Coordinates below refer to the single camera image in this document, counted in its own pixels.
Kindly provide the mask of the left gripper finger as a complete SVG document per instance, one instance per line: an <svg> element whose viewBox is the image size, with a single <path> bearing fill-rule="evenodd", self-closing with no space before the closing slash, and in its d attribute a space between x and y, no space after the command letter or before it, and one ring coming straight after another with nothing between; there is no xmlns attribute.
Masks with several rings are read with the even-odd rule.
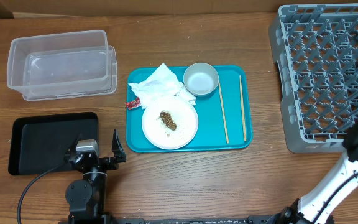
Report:
<svg viewBox="0 0 358 224"><path fill-rule="evenodd" d="M76 138L75 138L75 140L73 141L73 143L71 144L71 146L67 149L66 153L64 154L64 157L63 157L63 160L64 160L64 161L69 161L69 160L70 160L70 157L75 154L75 152L76 152L76 146L77 146L78 142L81 140L81 138L82 138L82 134L79 133L79 134L76 136Z"/></svg>
<svg viewBox="0 0 358 224"><path fill-rule="evenodd" d="M111 150L114 153L116 163L126 162L126 153L121 145L117 130L114 130Z"/></svg>

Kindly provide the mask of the grey bowl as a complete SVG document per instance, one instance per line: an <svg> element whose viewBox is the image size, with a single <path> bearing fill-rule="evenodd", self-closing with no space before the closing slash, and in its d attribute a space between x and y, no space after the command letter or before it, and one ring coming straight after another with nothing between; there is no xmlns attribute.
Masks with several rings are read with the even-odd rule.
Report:
<svg viewBox="0 0 358 224"><path fill-rule="evenodd" d="M218 71L210 64L194 63L185 70L183 83L193 95L207 96L218 87Z"/></svg>

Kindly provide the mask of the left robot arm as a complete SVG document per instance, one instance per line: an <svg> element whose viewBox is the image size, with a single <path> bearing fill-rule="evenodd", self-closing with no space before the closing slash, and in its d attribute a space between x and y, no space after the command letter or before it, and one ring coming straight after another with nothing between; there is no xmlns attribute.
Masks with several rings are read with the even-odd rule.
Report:
<svg viewBox="0 0 358 224"><path fill-rule="evenodd" d="M82 173L82 178L73 181L65 192L69 204L68 223L117 223L111 214L104 211L107 171L117 170L119 164L126 161L116 131L111 150L114 153L112 157L100 158L96 140L82 140L77 136L65 153L64 161Z"/></svg>

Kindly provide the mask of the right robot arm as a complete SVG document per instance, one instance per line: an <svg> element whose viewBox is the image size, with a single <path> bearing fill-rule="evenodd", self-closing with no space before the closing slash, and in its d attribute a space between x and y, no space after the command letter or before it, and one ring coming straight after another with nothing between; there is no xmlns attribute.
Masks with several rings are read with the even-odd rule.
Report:
<svg viewBox="0 0 358 224"><path fill-rule="evenodd" d="M268 223L326 223L333 210L358 187L358 122L347 130L345 151L322 181Z"/></svg>

